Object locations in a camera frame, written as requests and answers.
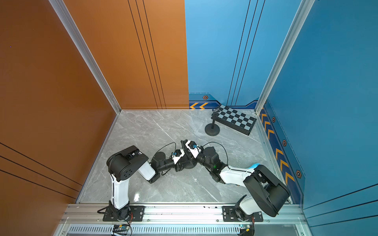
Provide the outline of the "black mic clip pole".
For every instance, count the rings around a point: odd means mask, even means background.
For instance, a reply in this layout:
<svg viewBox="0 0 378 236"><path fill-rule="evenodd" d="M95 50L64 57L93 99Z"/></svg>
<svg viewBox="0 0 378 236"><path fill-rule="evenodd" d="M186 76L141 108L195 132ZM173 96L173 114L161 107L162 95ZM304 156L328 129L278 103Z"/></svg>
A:
<svg viewBox="0 0 378 236"><path fill-rule="evenodd" d="M211 124L211 129L212 130L218 130L219 126L216 124L216 117L219 114L219 108L215 108L212 113L212 124Z"/></svg>

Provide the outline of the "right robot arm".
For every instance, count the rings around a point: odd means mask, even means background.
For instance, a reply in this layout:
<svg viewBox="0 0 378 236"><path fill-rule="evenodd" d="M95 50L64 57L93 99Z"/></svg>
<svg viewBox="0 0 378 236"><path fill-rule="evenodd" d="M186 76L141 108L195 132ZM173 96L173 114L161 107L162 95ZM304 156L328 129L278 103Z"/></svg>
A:
<svg viewBox="0 0 378 236"><path fill-rule="evenodd" d="M275 217L290 197L288 187L264 165L257 163L247 169L231 167L219 159L214 147L204 148L191 140L183 140L181 144L186 155L205 167L215 182L248 190L250 197L244 195L238 200L232 208L235 211L232 218L250 221L259 212Z"/></svg>

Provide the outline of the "black round stand base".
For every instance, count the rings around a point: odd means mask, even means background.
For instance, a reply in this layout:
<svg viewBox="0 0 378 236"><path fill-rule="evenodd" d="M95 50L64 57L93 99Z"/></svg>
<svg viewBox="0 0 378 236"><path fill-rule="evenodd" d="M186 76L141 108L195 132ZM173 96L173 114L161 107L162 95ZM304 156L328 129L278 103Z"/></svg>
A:
<svg viewBox="0 0 378 236"><path fill-rule="evenodd" d="M220 128L217 124L207 124L205 127L205 133L209 136L217 136L220 133Z"/></svg>

